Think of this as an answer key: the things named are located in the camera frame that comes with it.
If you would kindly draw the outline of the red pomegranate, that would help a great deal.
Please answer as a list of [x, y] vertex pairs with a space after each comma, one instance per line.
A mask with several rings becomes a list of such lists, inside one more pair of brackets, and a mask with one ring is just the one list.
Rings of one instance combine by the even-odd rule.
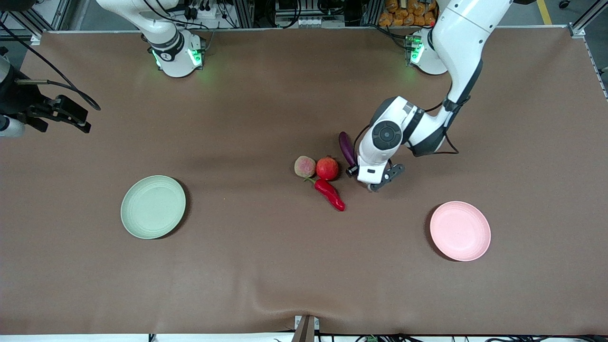
[[340, 172], [340, 167], [337, 161], [331, 156], [320, 158], [316, 162], [316, 174], [319, 178], [325, 181], [333, 181]]

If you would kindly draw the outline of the purple eggplant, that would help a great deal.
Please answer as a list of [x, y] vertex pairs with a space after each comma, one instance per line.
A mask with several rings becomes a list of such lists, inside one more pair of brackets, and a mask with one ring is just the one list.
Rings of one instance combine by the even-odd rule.
[[356, 156], [353, 151], [352, 141], [346, 132], [340, 132], [338, 136], [341, 152], [348, 163], [348, 167], [353, 167], [357, 164]]

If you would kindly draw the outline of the red chili pepper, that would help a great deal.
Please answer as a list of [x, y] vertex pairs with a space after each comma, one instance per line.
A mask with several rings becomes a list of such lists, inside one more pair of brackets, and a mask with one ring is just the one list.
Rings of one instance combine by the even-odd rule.
[[346, 206], [343, 200], [341, 199], [337, 190], [328, 181], [322, 178], [316, 180], [313, 180], [312, 178], [305, 178], [304, 181], [312, 182], [313, 188], [315, 188], [318, 193], [323, 195], [333, 208], [340, 212], [345, 211]]

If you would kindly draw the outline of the pink-green peach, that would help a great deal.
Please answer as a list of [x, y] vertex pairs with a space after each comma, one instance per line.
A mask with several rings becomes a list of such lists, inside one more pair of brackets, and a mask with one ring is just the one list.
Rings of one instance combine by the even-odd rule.
[[316, 161], [308, 156], [300, 156], [294, 163], [294, 172], [301, 178], [313, 178], [316, 174]]

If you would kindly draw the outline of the pink round plate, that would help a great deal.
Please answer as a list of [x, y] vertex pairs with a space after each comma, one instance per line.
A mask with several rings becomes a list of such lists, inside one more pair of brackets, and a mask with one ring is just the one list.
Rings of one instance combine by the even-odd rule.
[[459, 262], [477, 260], [491, 244], [487, 218], [478, 208], [462, 201], [439, 205], [431, 216], [429, 229], [437, 249]]

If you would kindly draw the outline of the pale green round plate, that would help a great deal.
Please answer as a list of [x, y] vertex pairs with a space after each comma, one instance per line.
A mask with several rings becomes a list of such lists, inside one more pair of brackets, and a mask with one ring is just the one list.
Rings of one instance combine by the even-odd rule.
[[187, 197], [174, 178], [153, 175], [131, 186], [120, 206], [124, 229], [140, 239], [157, 239], [172, 232], [185, 216]]

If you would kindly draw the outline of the silver table edge strip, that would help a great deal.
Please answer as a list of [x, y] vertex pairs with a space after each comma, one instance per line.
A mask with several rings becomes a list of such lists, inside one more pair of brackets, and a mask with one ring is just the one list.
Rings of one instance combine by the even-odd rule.
[[[565, 29], [567, 33], [570, 33], [570, 28], [568, 25], [528, 25], [528, 26], [497, 26], [494, 29], [494, 33], [497, 33], [499, 29]], [[362, 29], [372, 29], [371, 26], [366, 27], [331, 27], [324, 28], [324, 30], [362, 30]], [[395, 28], [390, 29], [391, 33], [397, 32], [406, 32], [407, 30], [414, 32], [418, 28], [415, 27], [404, 27], [404, 28]], [[272, 31], [278, 30], [278, 28], [213, 28], [210, 30], [207, 29], [199, 29], [199, 28], [191, 28], [193, 32], [202, 32], [202, 33], [211, 33], [211, 32], [264, 32], [264, 31]], [[133, 28], [128, 30], [45, 30], [43, 33], [57, 33], [57, 34], [89, 34], [89, 33], [141, 33], [139, 29]]]

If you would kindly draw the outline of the brown table cover mat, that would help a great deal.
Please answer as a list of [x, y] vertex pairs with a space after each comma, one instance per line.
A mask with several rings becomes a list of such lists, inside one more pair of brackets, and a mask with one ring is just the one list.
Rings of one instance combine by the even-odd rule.
[[[102, 109], [89, 134], [0, 139], [0, 334], [254, 333], [311, 314], [341, 334], [608, 335], [608, 101], [565, 29], [493, 32], [448, 132], [460, 153], [401, 147], [376, 193], [341, 176], [344, 212], [296, 158], [343, 164], [339, 132], [450, 85], [378, 31], [218, 32], [182, 79], [137, 33], [46, 33], [38, 50]], [[187, 207], [146, 240], [120, 206], [153, 175]], [[489, 222], [477, 260], [432, 241], [450, 201]]]

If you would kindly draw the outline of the white power strip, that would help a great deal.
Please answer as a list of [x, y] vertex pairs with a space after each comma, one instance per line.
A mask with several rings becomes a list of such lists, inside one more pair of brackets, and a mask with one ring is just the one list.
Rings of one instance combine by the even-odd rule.
[[215, 0], [183, 0], [186, 20], [211, 20], [217, 17], [218, 9]]

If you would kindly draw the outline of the net bag of oranges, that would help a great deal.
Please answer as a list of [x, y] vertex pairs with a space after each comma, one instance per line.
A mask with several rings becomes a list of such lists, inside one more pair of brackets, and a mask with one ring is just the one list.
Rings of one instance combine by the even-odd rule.
[[427, 27], [435, 25], [439, 15], [437, 0], [384, 0], [380, 27]]

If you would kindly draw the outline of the grey equipment rack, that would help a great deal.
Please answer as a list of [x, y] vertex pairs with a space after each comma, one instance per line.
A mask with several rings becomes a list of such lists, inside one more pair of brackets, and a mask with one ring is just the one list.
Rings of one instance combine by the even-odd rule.
[[343, 28], [344, 0], [267, 0], [265, 15], [278, 28]]

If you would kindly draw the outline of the aluminium frame rail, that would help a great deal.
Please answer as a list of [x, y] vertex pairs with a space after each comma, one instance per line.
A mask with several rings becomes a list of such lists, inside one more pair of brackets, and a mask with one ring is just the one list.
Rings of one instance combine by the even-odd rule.
[[569, 22], [568, 30], [572, 38], [583, 38], [585, 36], [584, 28], [588, 26], [599, 14], [608, 8], [608, 0], [595, 0], [595, 2], [584, 11], [584, 13], [575, 21]]
[[74, 0], [0, 0], [6, 13], [21, 30], [42, 33], [61, 29]]

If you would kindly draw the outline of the grey table clamp bracket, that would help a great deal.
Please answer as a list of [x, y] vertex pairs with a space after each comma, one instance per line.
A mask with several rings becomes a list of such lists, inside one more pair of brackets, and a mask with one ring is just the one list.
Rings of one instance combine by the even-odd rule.
[[311, 315], [295, 316], [294, 326], [291, 342], [317, 342], [315, 338], [321, 328], [319, 318]]

